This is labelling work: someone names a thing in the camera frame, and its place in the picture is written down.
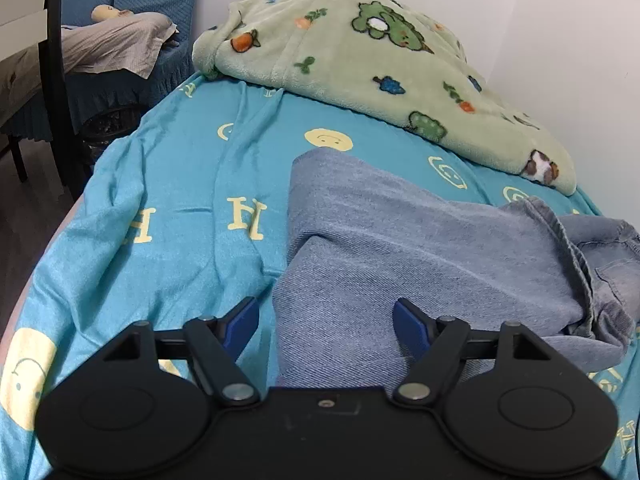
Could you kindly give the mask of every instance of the dark wooden floor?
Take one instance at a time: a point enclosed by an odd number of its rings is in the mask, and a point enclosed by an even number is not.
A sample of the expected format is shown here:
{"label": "dark wooden floor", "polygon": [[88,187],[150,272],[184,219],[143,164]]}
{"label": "dark wooden floor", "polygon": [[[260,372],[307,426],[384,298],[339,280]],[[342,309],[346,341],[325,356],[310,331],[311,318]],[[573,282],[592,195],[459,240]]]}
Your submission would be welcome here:
{"label": "dark wooden floor", "polygon": [[51,148],[23,140],[29,179],[21,183],[11,153],[0,159],[0,333],[24,284],[73,201],[62,187]]}

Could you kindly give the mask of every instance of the trash can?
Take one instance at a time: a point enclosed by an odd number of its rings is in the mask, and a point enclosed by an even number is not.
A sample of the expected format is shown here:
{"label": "trash can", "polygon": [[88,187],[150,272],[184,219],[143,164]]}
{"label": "trash can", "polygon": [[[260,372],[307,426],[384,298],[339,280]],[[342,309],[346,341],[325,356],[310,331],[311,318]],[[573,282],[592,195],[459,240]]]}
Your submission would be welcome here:
{"label": "trash can", "polygon": [[82,162],[93,166],[109,144],[132,134],[140,126],[140,119],[148,110],[148,107],[140,104],[119,106],[85,121],[79,131]]}

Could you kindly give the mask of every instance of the mannequin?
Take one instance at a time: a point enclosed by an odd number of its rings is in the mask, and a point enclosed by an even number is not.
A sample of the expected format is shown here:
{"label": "mannequin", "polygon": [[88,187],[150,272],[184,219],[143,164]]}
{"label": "mannequin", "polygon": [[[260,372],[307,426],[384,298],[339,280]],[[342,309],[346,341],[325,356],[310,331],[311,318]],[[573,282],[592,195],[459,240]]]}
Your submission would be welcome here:
{"label": "mannequin", "polygon": [[110,5],[98,5],[91,13],[91,19],[96,23],[103,22],[110,18],[119,18],[121,16],[131,16],[133,12],[130,10],[118,10]]}

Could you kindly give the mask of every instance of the metal screw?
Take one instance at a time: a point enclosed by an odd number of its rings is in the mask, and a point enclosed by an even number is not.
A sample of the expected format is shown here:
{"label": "metal screw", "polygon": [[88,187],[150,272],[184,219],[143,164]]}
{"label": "metal screw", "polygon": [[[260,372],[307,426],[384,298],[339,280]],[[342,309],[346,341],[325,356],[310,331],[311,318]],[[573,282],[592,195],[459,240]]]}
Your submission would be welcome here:
{"label": "metal screw", "polygon": [[254,388],[244,383],[228,384],[222,394],[229,400],[247,400],[254,394]]}
{"label": "metal screw", "polygon": [[430,387],[422,383],[407,383],[398,388],[398,393],[405,399],[421,400],[429,397]]}

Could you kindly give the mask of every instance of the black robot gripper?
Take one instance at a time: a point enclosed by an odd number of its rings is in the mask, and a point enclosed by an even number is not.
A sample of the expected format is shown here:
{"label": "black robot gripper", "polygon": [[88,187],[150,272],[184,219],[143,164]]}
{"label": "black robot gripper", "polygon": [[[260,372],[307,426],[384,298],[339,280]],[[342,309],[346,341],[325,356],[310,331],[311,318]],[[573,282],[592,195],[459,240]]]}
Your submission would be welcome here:
{"label": "black robot gripper", "polygon": [[[180,330],[133,323],[42,399],[47,478],[609,478],[614,405],[531,330],[471,330],[404,298],[392,322],[415,364],[390,397],[373,387],[262,398],[235,364],[258,327],[254,298]],[[186,360],[195,384],[158,359]],[[459,381],[466,362],[486,359],[491,370]]]}

